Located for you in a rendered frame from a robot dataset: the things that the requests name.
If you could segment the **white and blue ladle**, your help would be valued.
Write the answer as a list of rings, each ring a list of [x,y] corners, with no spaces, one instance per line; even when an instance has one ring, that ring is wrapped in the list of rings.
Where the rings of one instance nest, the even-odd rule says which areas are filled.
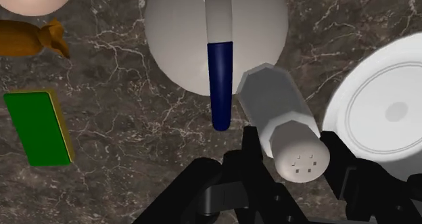
[[[161,71],[210,97],[212,125],[225,131],[243,73],[275,64],[288,32],[286,0],[147,0],[145,34]]]

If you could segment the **white salt shaker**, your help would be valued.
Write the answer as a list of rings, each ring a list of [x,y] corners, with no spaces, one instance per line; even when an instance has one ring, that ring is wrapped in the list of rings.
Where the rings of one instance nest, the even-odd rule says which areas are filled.
[[[282,178],[306,183],[325,172],[330,152],[288,71],[265,63],[244,72],[237,97]]]

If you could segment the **green and yellow sponge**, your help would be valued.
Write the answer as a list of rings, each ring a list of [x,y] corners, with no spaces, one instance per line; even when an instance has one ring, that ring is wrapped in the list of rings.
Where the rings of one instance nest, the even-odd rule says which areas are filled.
[[[31,166],[65,166],[74,149],[53,89],[20,90],[3,95]]]

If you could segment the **white plate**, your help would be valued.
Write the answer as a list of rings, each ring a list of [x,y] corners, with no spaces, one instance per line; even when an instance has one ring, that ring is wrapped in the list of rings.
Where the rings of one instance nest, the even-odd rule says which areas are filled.
[[[322,128],[397,179],[422,173],[422,32],[361,61],[332,95]]]

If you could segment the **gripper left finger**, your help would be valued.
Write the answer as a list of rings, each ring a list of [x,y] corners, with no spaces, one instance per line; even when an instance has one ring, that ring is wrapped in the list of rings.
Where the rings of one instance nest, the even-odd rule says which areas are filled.
[[[238,224],[308,224],[284,185],[263,164],[256,127],[223,161],[196,158],[132,224],[215,224],[234,210]]]

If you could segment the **brown wrapped candy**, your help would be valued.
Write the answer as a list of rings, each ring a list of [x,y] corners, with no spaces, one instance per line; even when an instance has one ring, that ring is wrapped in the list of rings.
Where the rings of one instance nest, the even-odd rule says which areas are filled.
[[[27,22],[0,20],[0,56],[36,55],[46,47],[69,58],[63,34],[64,27],[55,18],[40,28]]]

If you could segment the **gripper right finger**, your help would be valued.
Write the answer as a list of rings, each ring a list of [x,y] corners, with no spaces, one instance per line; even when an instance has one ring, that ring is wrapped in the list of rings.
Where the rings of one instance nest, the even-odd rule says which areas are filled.
[[[380,164],[357,158],[333,131],[323,131],[320,140],[330,152],[324,172],[338,200],[346,201],[349,221],[377,224],[422,224],[422,173],[407,181],[391,176]]]

